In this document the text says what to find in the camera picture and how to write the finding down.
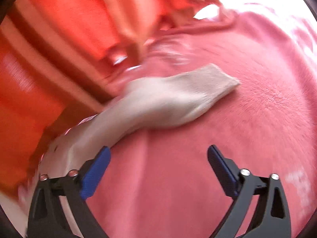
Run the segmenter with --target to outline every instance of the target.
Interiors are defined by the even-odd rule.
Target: pink blanket
[[[240,87],[190,124],[122,139],[88,205],[110,238],[209,237],[231,203],[207,161],[216,144],[240,168],[280,175],[295,237],[317,207],[317,33],[305,20],[254,4],[231,29],[207,32],[200,24],[207,23],[162,36],[121,79],[215,63]]]

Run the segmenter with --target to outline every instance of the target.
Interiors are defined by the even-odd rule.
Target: pink fabric
[[[231,29],[209,32],[200,24],[190,35],[162,36],[121,79],[215,63],[241,85],[190,124],[122,139],[88,205],[110,238],[209,237],[231,203],[207,161],[216,144],[255,175],[280,175],[295,237],[317,206],[317,34],[306,21],[261,5],[246,5]]]

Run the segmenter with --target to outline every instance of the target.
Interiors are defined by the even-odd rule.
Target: blue gripper pad
[[[95,193],[96,188],[110,163],[110,159],[110,149],[108,147],[103,147],[92,160],[90,168],[81,179],[80,196],[83,200],[86,200]]]
[[[210,146],[207,154],[208,161],[226,196],[236,197],[241,185],[238,177],[240,170],[237,165],[231,159],[223,157],[216,145]]]

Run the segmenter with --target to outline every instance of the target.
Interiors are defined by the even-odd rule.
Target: metal pin
[[[280,177],[277,174],[271,174],[272,179],[278,180]]]
[[[68,175],[70,176],[70,177],[75,177],[75,176],[77,176],[78,175],[78,171],[77,170],[70,170],[69,172],[68,172]]]
[[[40,181],[46,181],[49,178],[48,175],[41,175],[40,176]]]
[[[250,171],[248,169],[241,169],[240,170],[240,173],[243,175],[243,176],[249,176],[250,175]]]

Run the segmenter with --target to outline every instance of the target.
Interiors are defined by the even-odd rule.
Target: orange curtain
[[[141,63],[162,26],[219,0],[16,0],[0,25],[0,189],[17,195],[48,144],[117,95],[114,61]]]

